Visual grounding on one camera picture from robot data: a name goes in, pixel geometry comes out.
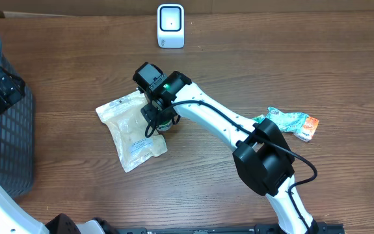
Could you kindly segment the small teal tissue pack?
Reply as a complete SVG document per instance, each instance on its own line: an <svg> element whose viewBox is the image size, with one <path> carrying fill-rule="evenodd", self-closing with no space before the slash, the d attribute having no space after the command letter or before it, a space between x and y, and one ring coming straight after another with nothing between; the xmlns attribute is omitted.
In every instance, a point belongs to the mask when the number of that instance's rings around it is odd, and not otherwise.
<svg viewBox="0 0 374 234"><path fill-rule="evenodd" d="M259 116L256 116L253 118L253 120L257 123L257 124L260 124L262 123L262 121L264 121L264 119L266 119L266 116L264 114L261 114Z"/></svg>

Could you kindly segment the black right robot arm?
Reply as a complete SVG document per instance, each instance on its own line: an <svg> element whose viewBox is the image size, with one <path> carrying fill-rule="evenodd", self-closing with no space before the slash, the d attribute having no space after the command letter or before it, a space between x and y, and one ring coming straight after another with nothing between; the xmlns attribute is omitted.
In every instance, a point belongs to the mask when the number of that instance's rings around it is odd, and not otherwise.
<svg viewBox="0 0 374 234"><path fill-rule="evenodd" d="M186 75L178 71L166 75L149 62L135 71L133 80L148 100L141 109L148 123L147 138L166 123L176 125L180 118L201 125L229 147L240 179L269 200L284 233L319 231L296 189L313 181L317 170L291 151L273 121L257 123L236 114L206 95Z"/></svg>

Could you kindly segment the beige nut snack bag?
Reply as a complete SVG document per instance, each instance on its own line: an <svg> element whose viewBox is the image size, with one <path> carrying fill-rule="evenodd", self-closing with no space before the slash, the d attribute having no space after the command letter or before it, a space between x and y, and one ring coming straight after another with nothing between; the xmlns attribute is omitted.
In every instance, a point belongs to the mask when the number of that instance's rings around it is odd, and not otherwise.
<svg viewBox="0 0 374 234"><path fill-rule="evenodd" d="M137 90L96 108L100 121L111 132L118 158L126 173L149 158L167 152L163 135L154 133L149 138L145 137L148 123L140 110L147 103L145 95Z"/></svg>

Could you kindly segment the teal wet wipes pack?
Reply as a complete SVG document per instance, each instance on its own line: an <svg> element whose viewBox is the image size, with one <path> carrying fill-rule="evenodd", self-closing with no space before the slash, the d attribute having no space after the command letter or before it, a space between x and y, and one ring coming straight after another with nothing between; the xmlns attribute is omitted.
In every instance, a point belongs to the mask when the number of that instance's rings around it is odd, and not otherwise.
<svg viewBox="0 0 374 234"><path fill-rule="evenodd" d="M284 113L275 107L269 107L267 119L274 122L281 132L300 133L309 116L303 112Z"/></svg>

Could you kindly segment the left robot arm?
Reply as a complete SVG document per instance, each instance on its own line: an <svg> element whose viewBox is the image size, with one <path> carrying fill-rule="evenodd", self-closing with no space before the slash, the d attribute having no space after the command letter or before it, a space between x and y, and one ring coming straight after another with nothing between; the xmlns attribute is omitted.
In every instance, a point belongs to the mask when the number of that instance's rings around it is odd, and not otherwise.
<svg viewBox="0 0 374 234"><path fill-rule="evenodd" d="M0 115L25 97L25 82L0 66ZM26 213L0 185L0 233L44 233L44 234L106 234L117 233L117 229L100 218L76 224L59 214L46 224Z"/></svg>

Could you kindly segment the green cap white bottle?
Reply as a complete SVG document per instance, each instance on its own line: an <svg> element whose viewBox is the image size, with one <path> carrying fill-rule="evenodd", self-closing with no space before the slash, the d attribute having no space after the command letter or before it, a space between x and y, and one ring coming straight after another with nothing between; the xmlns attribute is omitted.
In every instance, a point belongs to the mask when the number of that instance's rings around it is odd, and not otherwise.
<svg viewBox="0 0 374 234"><path fill-rule="evenodd" d="M157 127L157 130L158 131L168 131L173 126L173 123L174 123L173 119L167 120L167 121L159 124L159 126Z"/></svg>

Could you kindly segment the orange snack packet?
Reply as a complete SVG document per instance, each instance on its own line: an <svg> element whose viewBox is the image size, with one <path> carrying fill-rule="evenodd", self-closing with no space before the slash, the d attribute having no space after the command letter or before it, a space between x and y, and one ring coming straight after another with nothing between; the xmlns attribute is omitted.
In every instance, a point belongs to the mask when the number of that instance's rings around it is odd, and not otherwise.
<svg viewBox="0 0 374 234"><path fill-rule="evenodd" d="M311 116L307 117L305 123L302 125L300 133L294 133L293 135L305 142L311 141L315 134L315 130L319 125L319 120Z"/></svg>

